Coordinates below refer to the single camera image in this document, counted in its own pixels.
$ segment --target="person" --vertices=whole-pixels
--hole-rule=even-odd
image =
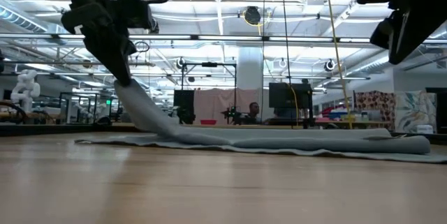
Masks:
[[[258,114],[259,114],[259,105],[258,105],[258,103],[257,102],[250,103],[249,109],[250,109],[249,116],[251,118],[255,119],[258,116]]]
[[[252,102],[249,105],[249,113],[245,114],[241,118],[241,124],[260,124],[261,119],[258,117],[259,114],[259,104],[257,102]]]

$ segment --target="fabric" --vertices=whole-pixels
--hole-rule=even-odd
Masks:
[[[258,90],[236,90],[236,105],[238,112],[249,112],[249,105],[257,102],[260,106],[260,114],[262,120],[273,117],[273,108],[268,107],[268,90],[263,90],[264,98],[262,99],[260,89]],[[235,104],[234,89],[210,89],[197,90],[194,93],[194,114],[196,120],[194,124],[200,124],[200,120],[214,119],[216,125],[226,125],[227,121],[221,113],[227,108]]]
[[[156,133],[142,140],[136,139],[138,143],[132,137],[120,140],[129,144],[143,142],[161,147],[218,148],[254,153],[338,154],[346,157],[413,162],[442,163],[447,160],[445,156],[427,155],[430,153],[430,143],[426,138],[392,138],[385,129],[253,130],[183,127],[161,111],[137,82],[132,81],[128,87],[115,83],[115,89],[135,127]]]
[[[356,109],[380,110],[382,121],[389,121],[388,130],[394,130],[395,121],[395,95],[381,91],[356,93]]]
[[[396,92],[395,131],[417,133],[417,126],[430,125],[436,132],[437,95],[426,91]]]
[[[139,147],[165,147],[176,149],[194,149],[194,150],[212,150],[212,151],[236,151],[251,154],[291,154],[299,156],[329,156],[340,158],[366,158],[372,160],[392,160],[414,163],[438,163],[446,164],[447,157],[440,154],[416,155],[416,154],[388,154],[388,153],[357,153],[328,151],[326,149],[317,149],[315,151],[305,151],[300,149],[262,149],[262,148],[240,148],[230,145],[202,145],[202,144],[184,144],[181,142],[172,142],[163,139],[157,135],[147,135],[142,137],[109,137],[97,140],[76,140],[79,144],[123,144]]]

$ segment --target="pink curtain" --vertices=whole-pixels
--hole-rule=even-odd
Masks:
[[[194,113],[196,114],[194,124],[200,124],[200,120],[203,119],[217,120],[217,124],[219,125],[227,124],[226,119],[224,119],[224,115],[221,112],[225,111],[228,107],[234,106],[234,93],[234,89],[210,89],[196,91],[194,93]],[[250,103],[258,102],[258,98],[258,90],[237,89],[237,111],[249,112]]]

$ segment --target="white robot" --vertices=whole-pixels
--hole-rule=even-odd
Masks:
[[[80,114],[85,115],[88,119],[93,119],[93,111],[94,108],[90,108],[90,111],[85,108],[82,107],[78,102],[74,102],[73,103],[74,107],[76,107]],[[99,104],[96,106],[96,115],[95,115],[95,119],[99,119],[103,116],[103,113],[106,112],[104,109],[107,107],[107,105],[105,103]]]
[[[37,98],[41,94],[41,86],[34,82],[36,76],[37,72],[35,70],[22,70],[17,77],[18,83],[11,93],[11,101],[13,103],[22,101],[21,108],[25,112],[31,112],[33,98]]]

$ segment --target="black monitor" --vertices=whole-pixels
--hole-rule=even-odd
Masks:
[[[299,109],[312,107],[312,88],[310,84],[292,84]],[[287,83],[269,83],[270,108],[295,108],[295,96]]]
[[[194,114],[194,91],[175,90],[174,106],[178,106],[177,116],[181,124],[192,124],[196,120]]]

